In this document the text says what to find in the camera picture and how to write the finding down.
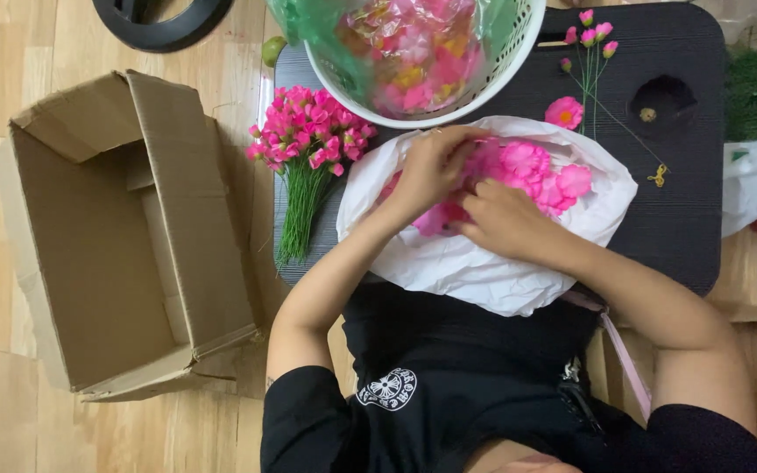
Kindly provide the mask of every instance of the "person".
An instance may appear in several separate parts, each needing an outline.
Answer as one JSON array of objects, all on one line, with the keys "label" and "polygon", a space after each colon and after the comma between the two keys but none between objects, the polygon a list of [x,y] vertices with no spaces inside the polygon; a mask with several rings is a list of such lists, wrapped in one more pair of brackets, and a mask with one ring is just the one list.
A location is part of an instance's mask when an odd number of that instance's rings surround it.
[{"label": "person", "polygon": [[[417,138],[392,195],[282,304],[262,471],[757,471],[750,375],[726,319],[542,216],[521,190],[485,180],[450,195],[483,135],[452,126]],[[576,278],[656,347],[646,429],[589,394],[578,362],[596,313],[557,300],[531,317],[500,317],[448,296],[359,284],[391,238],[451,198],[474,222],[453,224],[457,232]],[[348,400],[326,338],[341,313],[358,376]]]}]

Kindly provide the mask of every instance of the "black t-shirt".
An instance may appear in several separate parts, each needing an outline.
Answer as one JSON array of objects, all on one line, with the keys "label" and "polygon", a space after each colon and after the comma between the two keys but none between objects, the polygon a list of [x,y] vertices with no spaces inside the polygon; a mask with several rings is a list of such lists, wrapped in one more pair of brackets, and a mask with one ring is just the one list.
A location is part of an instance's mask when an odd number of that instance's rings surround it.
[{"label": "black t-shirt", "polygon": [[[757,439],[720,414],[663,406],[645,430],[587,395],[565,395],[573,385],[562,388],[562,368],[591,337],[590,313],[557,302],[527,319],[503,318],[400,291],[374,285],[347,305],[355,395],[345,400],[319,366],[272,384],[262,471],[459,473],[495,438],[584,472],[757,471]],[[588,392],[584,379],[578,391]]]}]

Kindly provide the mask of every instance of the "pink strap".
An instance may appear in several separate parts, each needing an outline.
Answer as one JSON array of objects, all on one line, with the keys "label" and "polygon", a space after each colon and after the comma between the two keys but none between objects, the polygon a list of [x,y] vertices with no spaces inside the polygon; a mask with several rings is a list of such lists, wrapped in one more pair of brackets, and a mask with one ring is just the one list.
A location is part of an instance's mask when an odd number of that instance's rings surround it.
[{"label": "pink strap", "polygon": [[609,309],[604,309],[601,314],[603,319],[603,326],[606,328],[606,332],[609,333],[609,338],[612,339],[612,346],[615,347],[615,353],[618,354],[618,360],[621,361],[621,366],[624,368],[626,378],[630,381],[630,386],[633,387],[633,392],[636,394],[636,400],[638,401],[638,407],[641,409],[644,421],[650,417],[650,390],[644,384],[641,376],[638,375],[636,365],[633,363],[633,358],[626,350],[626,345],[621,339],[621,334],[618,333],[618,329],[615,328],[615,324],[609,320]]}]

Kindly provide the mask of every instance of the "green fruit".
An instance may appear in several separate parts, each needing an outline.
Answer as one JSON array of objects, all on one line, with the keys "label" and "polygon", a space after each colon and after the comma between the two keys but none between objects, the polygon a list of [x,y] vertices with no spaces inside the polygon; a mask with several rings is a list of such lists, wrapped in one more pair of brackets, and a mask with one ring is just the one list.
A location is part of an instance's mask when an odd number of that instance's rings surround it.
[{"label": "green fruit", "polygon": [[279,51],[285,47],[285,38],[274,36],[262,45],[262,62],[267,67],[276,66],[276,59],[279,58]]}]

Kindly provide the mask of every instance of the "white logo print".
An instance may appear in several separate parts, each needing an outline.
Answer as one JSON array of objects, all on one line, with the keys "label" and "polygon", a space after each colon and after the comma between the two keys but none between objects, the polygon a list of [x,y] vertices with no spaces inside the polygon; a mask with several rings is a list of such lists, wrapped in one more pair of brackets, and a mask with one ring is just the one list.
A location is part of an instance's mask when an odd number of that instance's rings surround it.
[{"label": "white logo print", "polygon": [[358,401],[364,406],[375,404],[388,411],[398,411],[408,403],[416,389],[416,374],[397,368],[380,380],[367,384],[358,392]]}]

